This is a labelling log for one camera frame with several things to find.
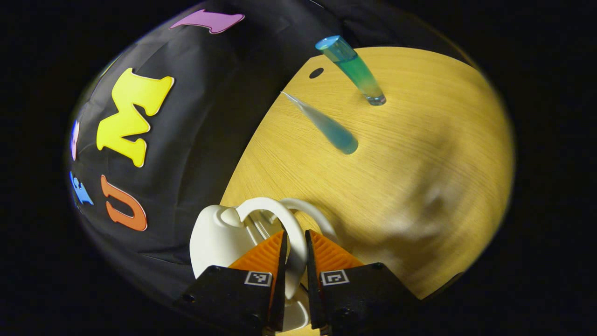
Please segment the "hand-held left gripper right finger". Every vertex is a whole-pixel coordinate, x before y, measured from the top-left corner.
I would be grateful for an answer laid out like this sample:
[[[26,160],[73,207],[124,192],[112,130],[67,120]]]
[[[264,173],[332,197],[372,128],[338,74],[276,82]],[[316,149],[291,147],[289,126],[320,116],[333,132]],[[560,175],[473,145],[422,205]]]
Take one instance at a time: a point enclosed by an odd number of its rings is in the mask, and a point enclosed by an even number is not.
[[[311,327],[322,336],[391,336],[422,302],[382,262],[364,264],[307,230]]]

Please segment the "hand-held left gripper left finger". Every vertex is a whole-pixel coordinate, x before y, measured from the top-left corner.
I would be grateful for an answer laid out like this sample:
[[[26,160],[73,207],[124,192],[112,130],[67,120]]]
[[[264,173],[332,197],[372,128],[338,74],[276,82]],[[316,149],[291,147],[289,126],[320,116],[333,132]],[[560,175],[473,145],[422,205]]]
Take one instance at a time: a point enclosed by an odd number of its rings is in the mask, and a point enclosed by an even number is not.
[[[230,266],[208,266],[174,302],[209,336],[274,336],[283,328],[287,234],[279,231]]]

